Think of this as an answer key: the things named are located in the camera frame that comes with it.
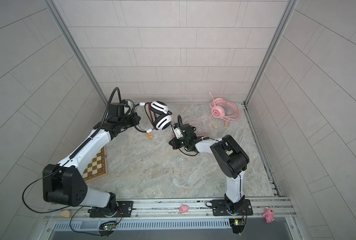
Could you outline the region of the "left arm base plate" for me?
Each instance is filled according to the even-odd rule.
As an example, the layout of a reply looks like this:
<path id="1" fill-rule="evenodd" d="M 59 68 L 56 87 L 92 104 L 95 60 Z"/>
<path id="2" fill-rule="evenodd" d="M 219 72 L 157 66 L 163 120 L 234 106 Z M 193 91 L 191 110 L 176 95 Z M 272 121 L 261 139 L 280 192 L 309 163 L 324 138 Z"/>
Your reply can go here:
<path id="1" fill-rule="evenodd" d="M 117 201 L 115 211 L 112 211 L 109 207 L 92 207 L 88 210 L 88 213 L 90 214 L 90 218 L 129 218 L 132 215 L 133 206 L 133 201 Z"/>

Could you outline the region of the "black white headphones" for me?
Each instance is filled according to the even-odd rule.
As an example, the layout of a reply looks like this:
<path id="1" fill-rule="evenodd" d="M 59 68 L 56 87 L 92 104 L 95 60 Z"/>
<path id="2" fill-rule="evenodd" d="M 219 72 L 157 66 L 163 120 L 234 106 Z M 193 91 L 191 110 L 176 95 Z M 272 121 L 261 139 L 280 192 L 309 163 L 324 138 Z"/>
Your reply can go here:
<path id="1" fill-rule="evenodd" d="M 160 101 L 153 101 L 149 103 L 139 103 L 134 106 L 134 111 L 139 106 L 143 106 L 147 117 L 152 124 L 152 128 L 148 130 L 143 130 L 142 128 L 135 126 L 135 129 L 141 133 L 149 134 L 153 130 L 164 130 L 169 127 L 172 123 L 172 112 L 169 107 Z"/>

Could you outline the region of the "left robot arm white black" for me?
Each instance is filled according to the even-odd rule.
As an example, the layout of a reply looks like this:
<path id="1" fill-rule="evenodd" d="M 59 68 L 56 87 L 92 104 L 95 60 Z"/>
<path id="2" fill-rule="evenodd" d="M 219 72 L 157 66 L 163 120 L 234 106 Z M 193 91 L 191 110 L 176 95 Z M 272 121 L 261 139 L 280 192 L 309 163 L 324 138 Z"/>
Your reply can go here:
<path id="1" fill-rule="evenodd" d="M 48 203 L 72 207 L 91 207 L 91 217 L 111 217 L 118 212 L 114 193 L 88 187 L 83 173 L 94 156 L 119 133 L 137 126 L 137 113 L 108 117 L 94 126 L 91 134 L 70 155 L 43 170 L 43 198 Z"/>

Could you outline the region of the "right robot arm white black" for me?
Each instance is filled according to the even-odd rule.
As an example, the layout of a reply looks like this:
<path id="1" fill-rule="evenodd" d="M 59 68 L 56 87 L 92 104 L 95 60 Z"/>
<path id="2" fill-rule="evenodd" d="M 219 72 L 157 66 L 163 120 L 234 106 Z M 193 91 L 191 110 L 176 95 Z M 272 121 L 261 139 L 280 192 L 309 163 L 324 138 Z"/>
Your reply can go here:
<path id="1" fill-rule="evenodd" d="M 169 144 L 174 150 L 195 157 L 199 153 L 213 154 L 222 172 L 226 175 L 226 193 L 220 208 L 228 215 L 251 216 L 253 211 L 243 192 L 243 177 L 250 162 L 248 155 L 236 142 L 226 135 L 220 139 L 198 137 L 196 128 L 189 124 L 176 123 L 171 126 L 174 137 Z"/>

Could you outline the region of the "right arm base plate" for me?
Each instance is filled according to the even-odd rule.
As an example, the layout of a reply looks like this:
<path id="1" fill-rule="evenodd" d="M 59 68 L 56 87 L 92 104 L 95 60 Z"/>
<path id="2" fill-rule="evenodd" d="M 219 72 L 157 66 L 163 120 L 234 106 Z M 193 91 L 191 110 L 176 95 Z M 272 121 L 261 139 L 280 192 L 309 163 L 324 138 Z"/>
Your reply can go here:
<path id="1" fill-rule="evenodd" d="M 250 200 L 240 200 L 232 203 L 229 200 L 211 200 L 206 206 L 212 209 L 214 216 L 252 216 L 253 210 Z"/>

